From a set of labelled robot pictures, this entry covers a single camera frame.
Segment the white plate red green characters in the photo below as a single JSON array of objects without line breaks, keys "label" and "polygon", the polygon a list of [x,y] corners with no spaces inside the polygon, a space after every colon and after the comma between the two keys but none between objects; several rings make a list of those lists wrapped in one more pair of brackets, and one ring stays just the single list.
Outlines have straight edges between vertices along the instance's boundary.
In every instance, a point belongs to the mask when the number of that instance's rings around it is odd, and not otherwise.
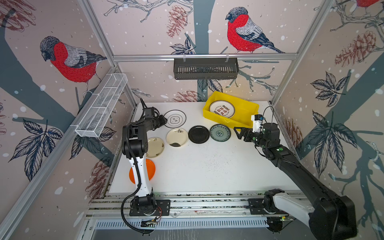
[{"label": "white plate red green characters", "polygon": [[235,107],[227,101],[215,101],[209,107],[210,112],[225,118],[231,118],[235,114]]}]

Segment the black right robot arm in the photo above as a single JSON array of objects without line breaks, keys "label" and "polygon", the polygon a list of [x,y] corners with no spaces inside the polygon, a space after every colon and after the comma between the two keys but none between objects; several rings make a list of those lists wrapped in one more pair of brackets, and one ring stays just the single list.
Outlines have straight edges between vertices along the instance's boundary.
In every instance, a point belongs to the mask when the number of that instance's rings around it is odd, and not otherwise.
[{"label": "black right robot arm", "polygon": [[308,226],[318,240],[347,240],[357,236],[356,211],[353,201],[339,196],[322,184],[280,143],[280,130],[275,123],[265,123],[258,131],[235,127],[240,140],[262,149],[262,156],[284,172],[305,194],[308,204],[300,203],[282,190],[265,193],[264,208],[273,213],[286,212]]}]

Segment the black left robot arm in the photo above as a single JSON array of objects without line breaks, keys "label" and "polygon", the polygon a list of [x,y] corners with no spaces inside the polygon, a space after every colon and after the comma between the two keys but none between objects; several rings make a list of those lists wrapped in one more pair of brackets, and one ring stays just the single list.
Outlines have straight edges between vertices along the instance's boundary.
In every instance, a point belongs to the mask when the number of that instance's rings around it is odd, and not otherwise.
[{"label": "black left robot arm", "polygon": [[139,120],[123,126],[122,153],[131,164],[136,190],[131,194],[131,210],[139,215],[156,212],[157,204],[147,171],[146,157],[149,149],[148,131],[167,123],[167,119],[154,107],[144,107]]}]

